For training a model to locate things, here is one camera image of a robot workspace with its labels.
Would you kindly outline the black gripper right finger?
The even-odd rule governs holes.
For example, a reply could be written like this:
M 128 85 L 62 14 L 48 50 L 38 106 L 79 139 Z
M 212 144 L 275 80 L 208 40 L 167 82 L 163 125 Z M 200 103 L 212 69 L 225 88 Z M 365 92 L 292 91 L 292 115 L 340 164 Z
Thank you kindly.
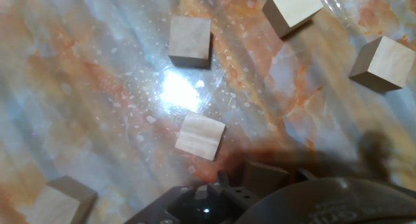
M 314 176 L 312 172 L 303 168 L 297 169 L 294 175 L 295 182 L 305 182 L 305 181 L 316 180 L 316 179 L 317 177 Z

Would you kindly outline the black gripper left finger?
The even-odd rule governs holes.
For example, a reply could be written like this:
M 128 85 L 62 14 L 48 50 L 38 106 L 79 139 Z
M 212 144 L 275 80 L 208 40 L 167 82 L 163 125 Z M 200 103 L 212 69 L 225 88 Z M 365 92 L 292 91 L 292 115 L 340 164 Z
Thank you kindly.
M 228 174 L 219 171 L 216 182 L 197 189 L 169 189 L 125 224 L 234 223 L 257 202 L 258 196 L 242 186 L 230 186 Z

